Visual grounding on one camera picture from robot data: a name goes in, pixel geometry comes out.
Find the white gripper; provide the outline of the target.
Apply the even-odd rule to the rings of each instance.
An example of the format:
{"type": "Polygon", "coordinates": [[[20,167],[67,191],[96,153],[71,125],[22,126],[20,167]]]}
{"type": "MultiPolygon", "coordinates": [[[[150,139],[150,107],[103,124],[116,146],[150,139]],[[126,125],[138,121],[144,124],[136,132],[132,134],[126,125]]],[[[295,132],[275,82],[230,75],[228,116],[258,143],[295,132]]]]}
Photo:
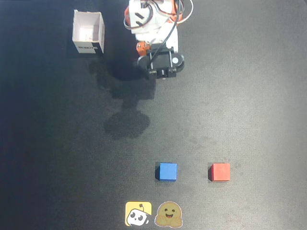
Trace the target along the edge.
{"type": "Polygon", "coordinates": [[[178,0],[130,0],[129,30],[137,42],[139,56],[147,55],[154,45],[165,43],[178,52],[178,0]]]}

